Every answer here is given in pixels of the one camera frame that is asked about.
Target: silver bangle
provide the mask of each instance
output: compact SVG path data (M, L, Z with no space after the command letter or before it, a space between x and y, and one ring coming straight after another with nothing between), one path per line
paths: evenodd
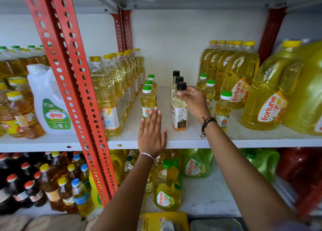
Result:
M142 152L142 153L140 153L140 155L141 154L143 154L143 155L147 155L147 156L149 156L149 157L151 157L152 158L152 160L153 160L153 162L154 162L154 165L153 165L153 168L155 167L155 159L154 159L154 157L153 156L151 156L149 153L145 153L145 152Z

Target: shelf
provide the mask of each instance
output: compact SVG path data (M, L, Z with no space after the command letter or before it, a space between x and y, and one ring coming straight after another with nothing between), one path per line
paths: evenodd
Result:
M0 152L53 152L53 151L81 151L77 136L44 136L29 140L13 138L4 135L0 138Z
M190 113L186 130L177 132L173 129L170 87L159 87L157 95L158 107L162 112L162 128L168 129L167 148L209 148L207 139L201 139L199 123ZM139 125L142 118L140 97L141 95L137 97L127 116L122 134L108 140L110 149L138 148ZM227 126L227 135L238 148L322 146L322 137L300 134L282 124L271 131L246 129L239 123L242 114L242 109L232 111Z

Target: bracelet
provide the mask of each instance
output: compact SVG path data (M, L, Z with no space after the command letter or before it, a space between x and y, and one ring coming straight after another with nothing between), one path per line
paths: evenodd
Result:
M151 157L152 158L152 160L153 160L153 162L154 162L154 165L153 165L153 168L155 167L155 159L154 159L154 157L153 156L151 156L149 153L145 153L145 152L142 152L142 153L140 153L140 155L141 154L143 154L143 155L147 155L147 156L149 156L149 157Z
M217 120L214 118L214 117L210 117L210 118L207 118L207 119L204 119L203 118L203 124L201 126L201 133L202 133L202 137L205 138L206 137L206 134L204 132L204 129L207 127L207 124L210 123L210 122L216 122L217 123Z

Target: person's left hand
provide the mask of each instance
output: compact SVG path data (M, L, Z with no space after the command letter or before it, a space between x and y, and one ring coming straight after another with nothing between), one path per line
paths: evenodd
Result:
M167 146L167 128L164 128L161 133L161 119L162 114L157 107L149 112L145 128L144 118L142 118L138 136L140 153L145 152L156 158Z

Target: green label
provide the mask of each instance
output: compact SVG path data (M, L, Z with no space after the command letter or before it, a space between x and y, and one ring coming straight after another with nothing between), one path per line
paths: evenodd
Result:
M50 99L42 100L42 113L51 129L71 129L68 113L52 103Z

